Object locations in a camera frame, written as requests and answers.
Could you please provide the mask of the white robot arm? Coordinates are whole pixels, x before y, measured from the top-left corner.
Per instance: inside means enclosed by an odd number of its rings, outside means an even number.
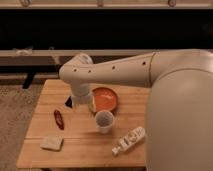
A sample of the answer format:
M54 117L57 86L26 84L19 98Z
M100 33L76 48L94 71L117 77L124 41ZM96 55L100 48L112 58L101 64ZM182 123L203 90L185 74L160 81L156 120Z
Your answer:
M148 87L147 171L213 171L213 53L165 50L95 64L80 53L59 70L72 101L90 101L91 83Z

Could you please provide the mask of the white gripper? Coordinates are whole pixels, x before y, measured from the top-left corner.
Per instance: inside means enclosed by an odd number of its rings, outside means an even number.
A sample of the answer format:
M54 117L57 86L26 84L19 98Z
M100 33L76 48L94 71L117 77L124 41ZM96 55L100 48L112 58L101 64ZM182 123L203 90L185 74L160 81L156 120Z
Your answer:
M89 104L93 101L93 93L89 84L72 84L71 91L72 95L65 102L65 105L69 108L72 108L73 104Z

